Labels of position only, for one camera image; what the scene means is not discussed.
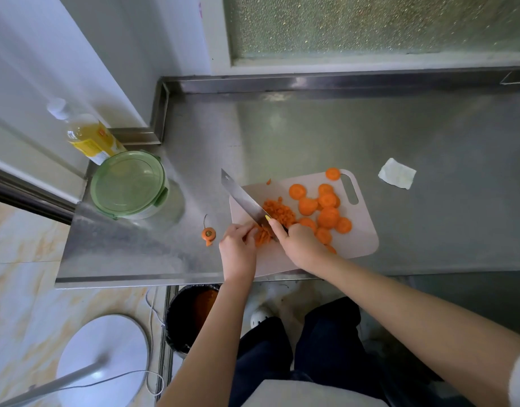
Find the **round white base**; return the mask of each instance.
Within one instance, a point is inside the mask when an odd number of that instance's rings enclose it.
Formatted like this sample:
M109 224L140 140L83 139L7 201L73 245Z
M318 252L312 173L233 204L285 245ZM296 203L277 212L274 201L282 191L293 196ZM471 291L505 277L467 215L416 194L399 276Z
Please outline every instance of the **round white base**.
M73 373L107 357L106 365L71 386L85 385L148 368L148 341L133 319L111 314L84 325L64 349L56 378ZM58 392L63 407L126 407L140 390L146 373L133 373L83 389Z

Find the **white shoe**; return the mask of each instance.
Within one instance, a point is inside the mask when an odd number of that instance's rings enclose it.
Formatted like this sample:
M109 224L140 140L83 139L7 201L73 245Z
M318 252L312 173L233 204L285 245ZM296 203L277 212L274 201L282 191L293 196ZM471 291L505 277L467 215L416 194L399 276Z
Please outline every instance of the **white shoe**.
M258 307L251 316L251 328L255 328L262 321L267 320L269 317L273 317L275 314L267 307Z

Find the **hand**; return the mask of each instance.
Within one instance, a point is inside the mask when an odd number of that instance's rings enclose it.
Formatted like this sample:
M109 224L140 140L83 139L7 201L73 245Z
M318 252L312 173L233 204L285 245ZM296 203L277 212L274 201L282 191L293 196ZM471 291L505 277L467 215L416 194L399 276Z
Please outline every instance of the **hand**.
M254 235L258 229L251 222L247 225L232 224L219 243L223 259L224 281L242 284L249 288L256 272L256 244Z
M283 226L274 218L270 218L269 224L292 262L300 269L321 277L318 274L322 267L321 261L329 259L333 254L318 241L312 229L294 224L290 226L287 234Z

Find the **cutting board handle hole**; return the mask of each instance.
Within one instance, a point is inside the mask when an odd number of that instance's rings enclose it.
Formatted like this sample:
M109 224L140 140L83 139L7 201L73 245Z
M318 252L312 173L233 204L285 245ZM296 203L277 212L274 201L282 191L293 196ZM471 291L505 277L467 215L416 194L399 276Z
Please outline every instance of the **cutting board handle hole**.
M354 186L352 185L351 178L347 176L345 173L341 174L341 182L343 183L343 187L345 188L345 192L347 193L348 202L352 205L358 204L358 196L356 195L356 191L354 190Z

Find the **cooking oil bottle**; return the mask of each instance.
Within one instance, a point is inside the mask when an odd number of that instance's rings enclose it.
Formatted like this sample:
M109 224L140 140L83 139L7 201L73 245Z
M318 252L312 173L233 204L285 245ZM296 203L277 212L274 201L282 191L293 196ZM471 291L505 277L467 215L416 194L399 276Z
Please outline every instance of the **cooking oil bottle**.
M109 157L126 151L100 120L92 114L74 112L64 99L51 100L47 110L67 124L67 140L94 163L100 165Z

